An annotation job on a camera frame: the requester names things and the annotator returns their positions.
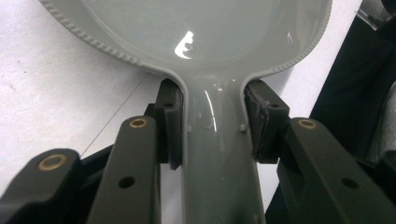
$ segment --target screw hole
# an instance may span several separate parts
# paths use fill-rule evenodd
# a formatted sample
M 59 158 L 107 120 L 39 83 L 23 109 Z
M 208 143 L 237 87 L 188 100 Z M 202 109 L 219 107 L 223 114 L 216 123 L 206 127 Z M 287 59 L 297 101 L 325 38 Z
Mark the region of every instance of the screw hole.
M 355 181 L 349 179 L 349 178 L 342 178 L 341 182 L 343 182 L 343 184 L 351 189 L 357 189 L 359 187 L 359 184 L 356 183 Z
M 315 125 L 314 123 L 309 122 L 308 120 L 303 120 L 303 121 L 301 121 L 301 123 L 308 127 L 314 127 L 314 125 Z
M 134 121 L 134 125 L 136 125 L 136 126 L 140 126 L 140 125 L 142 125 L 142 124 L 144 124 L 145 123 L 145 121 L 143 121 L 143 120 L 137 120 L 137 121 Z
M 167 103 L 167 104 L 164 104 L 164 106 L 165 107 L 173 107 L 173 104 Z
M 62 161 L 62 159 L 60 157 L 54 157 L 52 159 L 43 161 L 44 165 L 49 167 L 49 166 L 54 166 L 59 164 Z
M 119 187 L 122 189 L 128 189 L 134 184 L 134 178 L 131 176 L 126 176 L 119 182 Z

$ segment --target brass insert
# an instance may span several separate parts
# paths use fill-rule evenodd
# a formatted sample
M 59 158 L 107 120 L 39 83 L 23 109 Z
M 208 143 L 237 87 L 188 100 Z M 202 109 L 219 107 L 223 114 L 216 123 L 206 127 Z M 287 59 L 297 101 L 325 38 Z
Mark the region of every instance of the brass insert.
M 133 128 L 143 128 L 148 124 L 146 119 L 134 119 L 132 120 L 129 125 Z
M 306 129 L 316 129 L 317 124 L 310 119 L 300 119 L 298 123 Z
M 38 169 L 41 171 L 55 170 L 67 162 L 67 157 L 64 154 L 50 155 L 38 164 Z

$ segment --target black plastic bracket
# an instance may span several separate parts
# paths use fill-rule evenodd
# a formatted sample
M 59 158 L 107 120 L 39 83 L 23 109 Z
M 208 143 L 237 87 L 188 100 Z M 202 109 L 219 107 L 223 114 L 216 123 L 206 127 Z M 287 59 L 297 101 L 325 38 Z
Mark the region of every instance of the black plastic bracket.
M 278 176 L 291 223 L 393 223 L 396 208 L 330 132 L 291 119 Z
M 396 206 L 396 151 L 388 151 L 374 169 L 374 180 Z
M 254 158 L 259 163 L 277 163 L 278 155 L 274 145 L 279 129 L 289 120 L 289 107 L 261 80 L 247 84 L 245 104 L 250 122 Z
M 181 165 L 182 112 L 181 89 L 171 79 L 165 79 L 161 83 L 155 105 L 148 105 L 145 115 L 157 121 L 160 163 L 169 162 L 173 170 Z
M 81 183 L 81 162 L 71 149 L 31 159 L 0 200 L 0 223 L 64 223 Z
M 156 133 L 151 117 L 121 124 L 87 223 L 161 223 Z

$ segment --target black object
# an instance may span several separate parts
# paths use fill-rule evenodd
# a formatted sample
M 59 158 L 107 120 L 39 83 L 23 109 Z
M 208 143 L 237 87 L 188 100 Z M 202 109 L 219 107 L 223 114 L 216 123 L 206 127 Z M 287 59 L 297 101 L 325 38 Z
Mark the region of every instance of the black object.
M 291 223 L 396 220 L 388 197 L 321 123 L 292 119 L 282 136 L 277 171 Z
M 156 131 L 150 117 L 121 124 L 88 223 L 161 222 Z
M 279 128 L 289 120 L 289 107 L 261 80 L 249 82 L 245 103 L 253 141 L 253 155 L 260 163 L 277 163 L 273 147 Z
M 253 141 L 259 161 L 280 157 L 278 175 L 284 198 L 274 201 L 286 201 L 288 210 L 271 204 L 266 213 L 268 224 L 392 223 L 396 219 L 396 208 L 391 202 L 395 192 L 392 185 L 396 172 L 391 161 L 394 155 L 377 167 L 355 162 L 319 122 L 287 118 L 287 106 L 260 81 L 247 85 L 246 98 L 250 124 L 259 123 L 251 129 L 256 136 Z M 155 117 L 155 107 L 149 105 L 146 114 Z M 269 111 L 268 117 L 257 116 L 251 109 Z M 273 130 L 264 130 L 264 122 L 272 122 Z M 54 199 L 62 198 L 50 200 L 40 209 L 31 206 L 24 191 L 20 191 L 41 178 L 34 172 L 37 162 L 43 161 L 42 155 L 34 158 L 12 182 L 18 184 L 11 184 L 1 199 L 0 223 L 160 223 L 160 161 L 156 144 L 162 142 L 156 139 L 155 123 L 148 116 L 124 121 L 116 144 L 83 160 L 82 168 L 77 153 L 67 150 L 75 156 L 80 169 L 69 169 L 69 173 L 64 170 L 63 175 L 55 176 L 60 184 L 27 194 L 34 199 L 49 192 Z M 261 143 L 261 138 L 271 143 Z M 53 152 L 44 153 L 45 158 Z M 57 162 L 50 161 L 47 166 Z
M 394 50 L 394 44 L 356 18 L 311 113 L 356 157 L 366 157 L 396 80 Z
M 391 18 L 378 30 L 376 30 L 376 32 L 381 38 L 386 39 L 393 44 L 396 44 L 396 17 Z
M 160 160 L 169 162 L 173 170 L 181 165 L 182 98 L 183 94 L 178 85 L 171 79 L 165 79 L 161 83 L 154 105 L 153 114 L 161 139 Z
M 396 1 L 394 0 L 381 0 L 382 5 L 384 5 L 384 8 L 387 10 L 387 12 L 394 16 L 396 15 Z
M 396 151 L 388 151 L 374 169 L 375 182 L 396 206 Z
M 81 181 L 81 162 L 70 149 L 31 159 L 0 200 L 0 223 L 63 223 Z

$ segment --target white surface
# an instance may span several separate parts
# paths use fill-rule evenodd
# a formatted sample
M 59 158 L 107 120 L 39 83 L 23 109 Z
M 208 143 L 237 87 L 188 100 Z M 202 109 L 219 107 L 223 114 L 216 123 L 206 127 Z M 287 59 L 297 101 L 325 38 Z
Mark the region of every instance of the white surface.
M 333 0 L 328 29 L 311 54 L 265 79 L 292 117 L 309 116 L 360 3 Z M 155 101 L 162 80 L 82 43 L 32 0 L 0 0 L 0 71 L 0 193 L 42 151 L 70 147 L 87 156 L 111 145 L 120 123 Z M 259 165 L 265 207 L 275 169 Z M 165 224 L 181 223 L 179 177 L 163 169 Z

